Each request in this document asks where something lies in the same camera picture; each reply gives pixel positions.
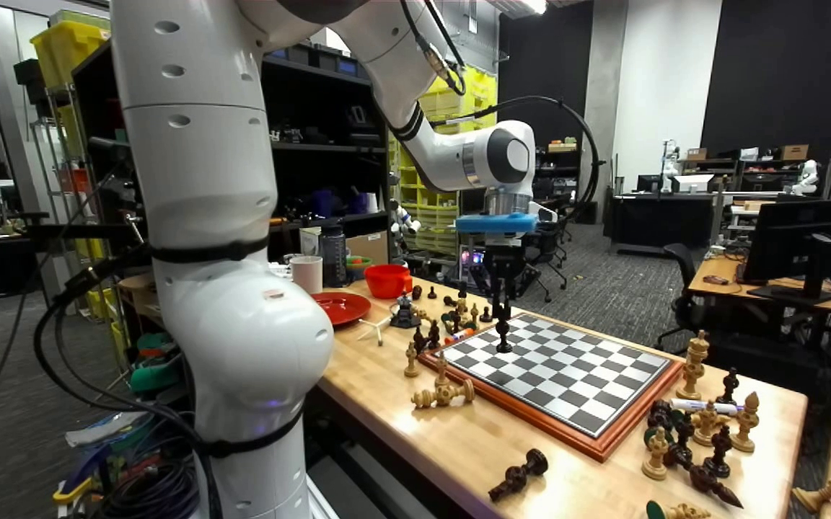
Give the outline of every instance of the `gray carpet floor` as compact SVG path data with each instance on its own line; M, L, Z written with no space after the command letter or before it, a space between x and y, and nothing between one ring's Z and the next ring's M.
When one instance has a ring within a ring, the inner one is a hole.
M570 285L544 271L554 300L544 300L544 285L532 285L519 307L535 310L577 327L617 336L635 344L652 344L673 327L669 303L681 292L676 264L662 258L614 255L613 242L596 226L571 228L567 246ZM0 300L0 353L18 310L18 297ZM40 295L27 300L14 353L0 379L0 519L53 517L49 493L55 481L73 471L73 450L63 442L66 431L78 431L102 419L66 399L46 382L33 356L33 328L43 316ZM115 353L105 327L69 318L66 320L69 357L82 373L106 385L118 373ZM800 460L798 484L821 484L831 439L831 403L812 401L809 442Z

